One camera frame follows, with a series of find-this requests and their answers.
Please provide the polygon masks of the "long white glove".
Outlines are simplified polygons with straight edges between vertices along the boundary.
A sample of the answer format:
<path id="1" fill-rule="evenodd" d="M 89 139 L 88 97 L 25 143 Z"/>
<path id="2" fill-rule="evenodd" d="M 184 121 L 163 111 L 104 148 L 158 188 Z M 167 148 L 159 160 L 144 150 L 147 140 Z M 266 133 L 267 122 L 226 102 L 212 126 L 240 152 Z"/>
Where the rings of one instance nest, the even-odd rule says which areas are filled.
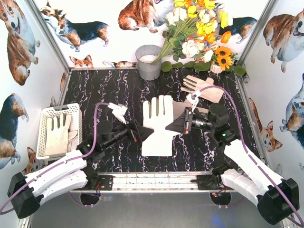
<path id="1" fill-rule="evenodd" d="M 47 139 L 45 155 L 59 155 L 71 151 L 72 141 L 77 137 L 78 130 L 70 131 L 71 114 L 60 114 L 59 117 L 47 119 Z"/>

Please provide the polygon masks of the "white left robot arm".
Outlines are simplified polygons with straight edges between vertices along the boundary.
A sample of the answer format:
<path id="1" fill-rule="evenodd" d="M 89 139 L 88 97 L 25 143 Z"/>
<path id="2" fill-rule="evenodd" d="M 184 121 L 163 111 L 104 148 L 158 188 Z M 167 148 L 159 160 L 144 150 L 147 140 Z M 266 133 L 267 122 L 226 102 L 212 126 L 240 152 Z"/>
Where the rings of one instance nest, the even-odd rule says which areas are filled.
<path id="1" fill-rule="evenodd" d="M 102 180 L 90 165 L 105 156 L 105 150 L 124 139 L 142 143 L 154 130 L 136 120 L 114 128 L 102 121 L 101 133 L 82 141 L 61 159 L 30 174 L 15 174 L 10 181 L 8 197 L 19 219 L 36 212 L 50 199 L 71 190 L 100 187 Z"/>

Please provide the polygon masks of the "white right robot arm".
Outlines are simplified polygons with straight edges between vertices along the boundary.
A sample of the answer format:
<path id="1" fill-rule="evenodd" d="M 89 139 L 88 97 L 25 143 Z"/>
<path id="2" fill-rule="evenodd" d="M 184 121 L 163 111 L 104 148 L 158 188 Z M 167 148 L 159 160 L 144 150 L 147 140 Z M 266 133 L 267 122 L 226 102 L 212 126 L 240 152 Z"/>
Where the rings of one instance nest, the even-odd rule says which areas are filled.
<path id="1" fill-rule="evenodd" d="M 189 134 L 192 129 L 208 130 L 225 156 L 244 174 L 224 163 L 212 170 L 214 184 L 229 187 L 251 201 L 269 224 L 275 225 L 300 208 L 298 184 L 285 180 L 256 157 L 228 124 L 229 115 L 221 104 L 212 104 L 207 115 L 186 107 L 166 130 Z"/>

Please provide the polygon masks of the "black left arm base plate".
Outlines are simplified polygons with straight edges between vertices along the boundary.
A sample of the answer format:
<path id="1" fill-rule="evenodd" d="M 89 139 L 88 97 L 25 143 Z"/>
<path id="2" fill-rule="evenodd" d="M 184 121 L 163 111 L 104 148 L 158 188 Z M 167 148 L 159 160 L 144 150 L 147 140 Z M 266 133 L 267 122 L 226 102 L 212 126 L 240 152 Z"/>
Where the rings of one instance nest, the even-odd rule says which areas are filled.
<path id="1" fill-rule="evenodd" d="M 74 190 L 112 190 L 113 175 L 99 175 L 90 167 L 85 167 L 81 171 L 84 172 L 87 183 L 83 187 L 76 187 Z"/>

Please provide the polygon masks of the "white glove green fingers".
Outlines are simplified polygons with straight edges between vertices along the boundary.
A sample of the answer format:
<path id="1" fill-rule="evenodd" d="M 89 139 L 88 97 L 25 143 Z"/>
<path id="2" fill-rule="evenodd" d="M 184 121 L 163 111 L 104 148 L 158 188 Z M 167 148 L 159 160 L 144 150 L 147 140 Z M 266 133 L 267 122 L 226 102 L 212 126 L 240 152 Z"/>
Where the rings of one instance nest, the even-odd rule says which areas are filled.
<path id="1" fill-rule="evenodd" d="M 191 103 L 173 101 L 173 119 L 176 120 L 178 117 L 180 117 L 183 114 L 184 109 L 186 107 L 189 107 L 190 110 L 192 110 Z M 203 108 L 203 107 L 197 107 L 197 109 L 200 113 L 203 113 L 203 114 L 208 114 L 208 112 L 209 112 L 208 109 Z"/>

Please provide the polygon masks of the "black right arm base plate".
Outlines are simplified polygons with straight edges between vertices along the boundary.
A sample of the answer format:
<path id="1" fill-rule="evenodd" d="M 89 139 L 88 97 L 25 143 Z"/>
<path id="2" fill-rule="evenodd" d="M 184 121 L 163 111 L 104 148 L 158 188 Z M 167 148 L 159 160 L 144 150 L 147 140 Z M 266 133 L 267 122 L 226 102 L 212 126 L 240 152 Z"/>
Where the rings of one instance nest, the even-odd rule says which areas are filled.
<path id="1" fill-rule="evenodd" d="M 220 177 L 225 171 L 233 169 L 231 165 L 224 164 L 214 168 L 211 174 L 200 174 L 195 179 L 190 180 L 191 183 L 196 183 L 198 190 L 220 190 L 226 188 Z"/>

